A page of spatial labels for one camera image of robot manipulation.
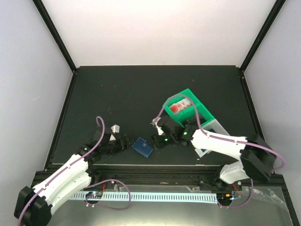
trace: blue block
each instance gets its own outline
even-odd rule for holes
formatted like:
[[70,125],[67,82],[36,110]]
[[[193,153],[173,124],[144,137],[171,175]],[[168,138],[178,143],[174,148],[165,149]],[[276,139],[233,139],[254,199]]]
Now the blue block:
[[153,147],[151,147],[146,140],[143,138],[138,138],[136,142],[133,144],[132,148],[143,155],[145,158],[148,158],[149,155],[152,153],[154,150]]

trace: black table surface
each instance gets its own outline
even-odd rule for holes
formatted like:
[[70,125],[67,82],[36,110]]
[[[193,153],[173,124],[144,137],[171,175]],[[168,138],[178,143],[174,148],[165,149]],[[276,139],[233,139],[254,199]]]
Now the black table surface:
[[[255,133],[235,66],[82,66],[78,69],[53,164],[64,164],[94,134],[96,116],[117,124],[132,138],[148,139],[150,125],[166,99],[186,88],[197,96],[232,136]],[[211,152],[202,158],[188,147],[167,146],[149,158],[127,149],[104,155],[97,164],[223,165],[236,160]]]

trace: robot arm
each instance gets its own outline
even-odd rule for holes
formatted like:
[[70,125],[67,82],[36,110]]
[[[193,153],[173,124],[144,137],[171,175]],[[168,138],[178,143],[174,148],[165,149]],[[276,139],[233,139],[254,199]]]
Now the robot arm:
[[154,122],[153,125],[157,128],[159,136],[168,140],[166,144],[192,146],[197,153],[200,153],[201,149],[208,149],[236,159],[237,162],[220,168],[217,178],[211,182],[218,190],[222,190],[226,184],[233,184],[235,181],[247,178],[258,182],[268,182],[273,172],[276,160],[273,154],[241,143],[254,143],[270,149],[258,135],[232,137],[210,131],[203,133],[195,125],[188,124],[183,128],[167,115]]
[[130,146],[129,138],[126,135],[120,135],[119,126],[114,125],[105,131],[101,144],[91,154],[80,159],[97,143],[101,133],[100,130],[97,130],[89,144],[80,147],[49,178],[33,188],[27,186],[23,188],[17,199],[14,216],[19,218],[27,202],[41,190],[25,212],[22,223],[29,226],[45,226],[56,210],[72,195],[90,184],[97,183],[99,174],[94,171],[93,163],[99,161],[103,154],[114,155]]

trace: black metal rail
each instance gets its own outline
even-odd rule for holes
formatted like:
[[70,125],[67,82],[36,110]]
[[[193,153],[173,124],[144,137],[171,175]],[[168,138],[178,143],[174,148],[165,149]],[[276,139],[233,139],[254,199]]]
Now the black metal rail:
[[63,40],[61,39],[60,34],[58,33],[54,23],[52,22],[50,15],[48,14],[42,0],[32,0],[36,8],[38,9],[41,17],[43,18],[46,26],[48,27],[50,33],[52,34],[52,37],[54,38],[55,42],[57,43],[57,46],[59,47],[60,51],[62,52],[62,55],[65,57],[65,60],[67,61],[70,69],[72,72],[76,71],[76,66],[71,59],[71,56],[63,43]]
[[71,95],[72,95],[72,91],[73,91],[73,88],[74,88],[74,85],[75,85],[76,78],[77,78],[77,72],[74,72],[73,75],[72,75],[72,78],[71,78],[71,82],[70,82],[68,91],[67,91],[67,95],[66,95],[66,99],[64,101],[64,105],[63,105],[63,108],[62,108],[62,111],[61,111],[61,115],[60,115],[60,118],[58,120],[58,124],[57,124],[56,129],[55,129],[55,134],[54,134],[51,146],[50,146],[50,150],[48,152],[48,156],[47,156],[46,163],[45,163],[45,166],[44,166],[45,170],[51,165],[52,158],[55,154],[57,141],[60,137],[60,133],[61,133],[63,122],[64,122],[64,119],[65,119],[65,116],[66,116],[66,113],[67,113],[67,108],[68,108],[68,105],[69,105],[69,102],[70,102],[70,99],[71,99]]
[[240,83],[241,83],[241,86],[242,86],[243,91],[244,91],[246,102],[248,104],[249,112],[250,112],[252,122],[253,122],[253,125],[254,125],[254,128],[255,128],[255,132],[259,136],[261,136],[262,139],[264,139],[264,135],[263,135],[260,123],[259,123],[259,119],[257,117],[257,113],[256,113],[256,110],[255,110],[255,107],[254,107],[254,103],[252,101],[250,90],[249,90],[248,85],[246,83],[246,78],[245,78],[245,75],[244,75],[243,72],[240,73],[239,79],[240,79]]
[[253,45],[251,46],[248,54],[246,55],[240,70],[244,72],[246,68],[248,67],[249,63],[251,62],[253,56],[255,55],[258,47],[260,46],[262,40],[264,39],[265,35],[268,33],[269,28],[273,24],[275,18],[277,17],[279,11],[281,10],[283,4],[285,3],[285,0],[276,0],[273,8],[271,9],[267,19],[265,20],[263,26],[261,27]]

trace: green plastic container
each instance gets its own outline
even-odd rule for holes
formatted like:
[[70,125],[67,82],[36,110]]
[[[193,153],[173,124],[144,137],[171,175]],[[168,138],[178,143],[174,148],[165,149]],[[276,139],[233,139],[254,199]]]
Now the green plastic container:
[[[190,97],[190,99],[192,99],[192,101],[194,102],[194,104],[197,106],[198,112],[204,117],[204,119],[206,120],[206,122],[204,122],[202,124],[202,126],[206,125],[207,123],[211,122],[212,120],[214,120],[213,115],[207,110],[207,108],[205,108],[205,106],[199,101],[199,99],[197,99],[197,97],[192,93],[192,91],[190,89],[185,89],[182,92],[178,93],[178,94],[183,94],[186,95],[188,97]],[[177,123],[179,123],[181,126],[182,122],[185,121],[186,119],[192,117],[193,115],[195,115],[195,111],[193,106],[190,106],[186,109],[184,109],[183,111],[179,112],[177,115],[175,115],[172,110],[170,110],[170,106],[179,102],[180,100],[185,99],[185,97],[175,97],[172,100],[169,101],[169,103],[165,106],[165,111],[167,112],[167,114]]]

